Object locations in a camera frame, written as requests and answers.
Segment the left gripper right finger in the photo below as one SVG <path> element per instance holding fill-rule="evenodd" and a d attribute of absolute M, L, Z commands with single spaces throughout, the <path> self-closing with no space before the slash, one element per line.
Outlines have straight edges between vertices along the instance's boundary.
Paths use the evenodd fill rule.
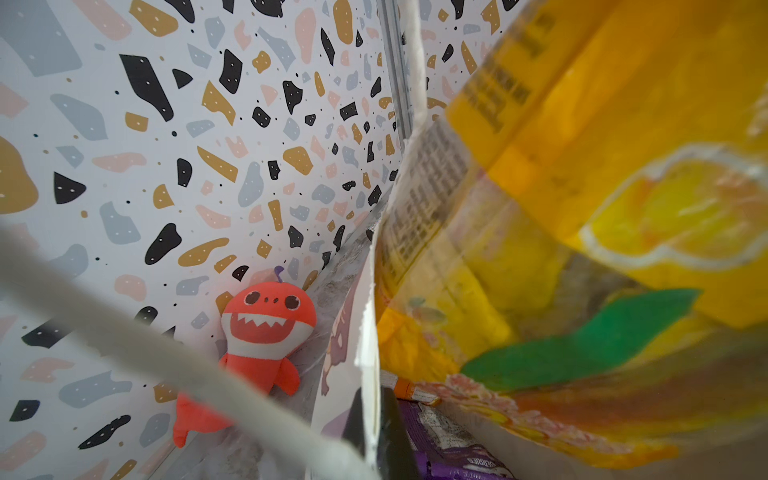
<path fill-rule="evenodd" d="M 394 391 L 382 387 L 377 468 L 383 480 L 419 480 L 420 473 Z"/>

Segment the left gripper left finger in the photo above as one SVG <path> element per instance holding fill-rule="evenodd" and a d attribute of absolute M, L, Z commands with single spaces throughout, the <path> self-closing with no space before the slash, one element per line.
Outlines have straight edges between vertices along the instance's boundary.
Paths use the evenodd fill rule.
<path fill-rule="evenodd" d="M 364 449 L 364 420 L 361 388 L 355 392 L 342 432 L 342 438 L 348 441 L 356 450 Z"/>

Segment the yellow chips packet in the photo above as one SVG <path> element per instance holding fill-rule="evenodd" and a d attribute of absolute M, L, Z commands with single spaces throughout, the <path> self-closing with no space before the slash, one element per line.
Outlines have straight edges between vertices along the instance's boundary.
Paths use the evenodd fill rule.
<path fill-rule="evenodd" d="M 767 432 L 767 5 L 420 1 L 382 367 L 591 466 Z"/>

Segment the white printed paper bag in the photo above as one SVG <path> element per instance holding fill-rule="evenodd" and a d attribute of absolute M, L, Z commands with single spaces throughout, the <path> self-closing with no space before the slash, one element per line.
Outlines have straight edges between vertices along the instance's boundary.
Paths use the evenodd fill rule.
<path fill-rule="evenodd" d="M 1 5 L 1 475 L 148 479 L 243 427 L 319 438 L 255 377 L 401 159 L 395 1 Z"/>

